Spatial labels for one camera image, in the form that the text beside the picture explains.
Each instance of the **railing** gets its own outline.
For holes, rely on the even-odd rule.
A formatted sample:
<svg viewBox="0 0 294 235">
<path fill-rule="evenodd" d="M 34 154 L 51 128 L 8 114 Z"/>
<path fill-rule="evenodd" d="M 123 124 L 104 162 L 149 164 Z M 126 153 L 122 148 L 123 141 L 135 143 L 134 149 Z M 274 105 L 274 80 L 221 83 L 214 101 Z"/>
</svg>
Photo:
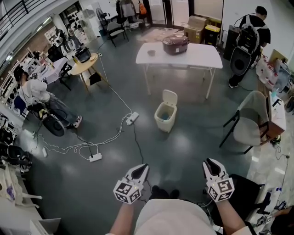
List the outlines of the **railing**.
<svg viewBox="0 0 294 235">
<path fill-rule="evenodd" d="M 17 22 L 46 0 L 22 0 L 0 19 L 0 41 Z"/>
</svg>

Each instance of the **white adapter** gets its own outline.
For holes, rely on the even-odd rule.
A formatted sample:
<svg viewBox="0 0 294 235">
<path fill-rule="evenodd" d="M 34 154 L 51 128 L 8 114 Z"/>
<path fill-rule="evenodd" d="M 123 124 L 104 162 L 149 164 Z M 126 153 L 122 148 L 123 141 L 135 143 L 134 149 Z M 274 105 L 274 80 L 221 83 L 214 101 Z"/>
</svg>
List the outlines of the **white adapter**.
<svg viewBox="0 0 294 235">
<path fill-rule="evenodd" d="M 100 159 L 102 159 L 101 153 L 97 153 L 97 154 L 93 155 L 93 157 L 92 156 L 89 157 L 90 162 L 98 161 Z"/>
<path fill-rule="evenodd" d="M 44 157 L 47 157 L 48 156 L 48 153 L 47 153 L 45 147 L 42 148 L 42 152 L 43 152 Z"/>
<path fill-rule="evenodd" d="M 125 121 L 128 126 L 134 123 L 136 119 L 139 117 L 139 114 L 137 112 L 133 112 L 131 116 L 128 117 L 128 119 Z"/>
</svg>

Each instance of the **trash can lid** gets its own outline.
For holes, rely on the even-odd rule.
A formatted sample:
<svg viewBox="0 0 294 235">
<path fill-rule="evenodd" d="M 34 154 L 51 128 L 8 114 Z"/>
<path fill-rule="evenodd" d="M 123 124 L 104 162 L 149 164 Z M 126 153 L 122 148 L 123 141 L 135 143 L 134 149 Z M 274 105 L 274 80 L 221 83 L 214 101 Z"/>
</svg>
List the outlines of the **trash can lid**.
<svg viewBox="0 0 294 235">
<path fill-rule="evenodd" d="M 218 33 L 219 31 L 220 31 L 220 28 L 218 28 L 218 27 L 216 27 L 216 26 L 213 26 L 213 25 L 206 25 L 205 26 L 205 28 L 207 29 L 207 30 L 210 30 L 210 31 L 212 31 L 212 32 L 216 32 L 216 33 Z"/>
<path fill-rule="evenodd" d="M 171 104 L 171 105 L 176 105 L 178 102 L 178 95 L 170 90 L 164 90 L 162 93 L 162 98 L 164 102 Z"/>
</svg>

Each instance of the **round wooden table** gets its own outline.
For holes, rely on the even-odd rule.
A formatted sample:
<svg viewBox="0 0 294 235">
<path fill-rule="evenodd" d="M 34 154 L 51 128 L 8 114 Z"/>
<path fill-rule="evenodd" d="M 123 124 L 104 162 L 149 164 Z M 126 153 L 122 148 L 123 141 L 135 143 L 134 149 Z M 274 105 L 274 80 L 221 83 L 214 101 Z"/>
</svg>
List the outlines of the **round wooden table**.
<svg viewBox="0 0 294 235">
<path fill-rule="evenodd" d="M 103 81 L 105 81 L 108 85 L 109 85 L 109 83 L 108 83 L 108 81 L 106 81 L 105 79 L 104 79 L 104 77 L 93 67 L 93 65 L 96 63 L 96 61 L 98 60 L 98 58 L 99 58 L 99 56 L 98 56 L 98 54 L 96 54 L 96 53 L 92 53 L 91 54 L 91 58 L 88 60 L 88 61 L 86 61 L 85 63 L 77 63 L 77 64 L 75 64 L 74 66 L 73 66 L 73 68 L 72 68 L 72 70 L 71 70 L 71 74 L 72 75 L 79 75 L 80 77 L 81 77 L 81 79 L 82 79 L 82 81 L 83 81 L 83 83 L 84 83 L 84 85 L 85 85 L 85 88 L 86 88 L 86 90 L 89 92 L 89 90 L 88 90 L 88 85 L 86 84 L 86 82 L 85 82 L 85 79 L 84 79 L 84 77 L 83 77 L 83 74 L 82 74 L 82 72 L 85 72 L 86 70 L 88 70 L 89 71 L 89 73 L 91 74 L 91 72 L 90 72 L 90 68 L 92 68 L 97 74 L 99 74 L 100 75 L 100 77 L 101 77 L 101 79 L 103 80 Z"/>
</svg>

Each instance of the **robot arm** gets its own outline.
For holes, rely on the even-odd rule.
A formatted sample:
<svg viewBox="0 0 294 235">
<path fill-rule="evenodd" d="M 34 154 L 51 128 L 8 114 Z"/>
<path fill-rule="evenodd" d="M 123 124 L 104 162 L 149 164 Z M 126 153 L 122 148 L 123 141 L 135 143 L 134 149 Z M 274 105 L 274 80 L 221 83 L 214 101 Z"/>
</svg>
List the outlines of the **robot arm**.
<svg viewBox="0 0 294 235">
<path fill-rule="evenodd" d="M 211 198 L 215 202 L 229 199 L 235 188 L 233 180 L 228 177 L 224 165 L 217 160 L 207 158 L 206 161 L 203 161 L 202 166 L 207 180 L 207 193 Z"/>
<path fill-rule="evenodd" d="M 113 193 L 117 200 L 132 204 L 144 188 L 144 182 L 149 172 L 148 164 L 141 164 L 128 170 L 127 174 L 116 183 Z"/>
</svg>

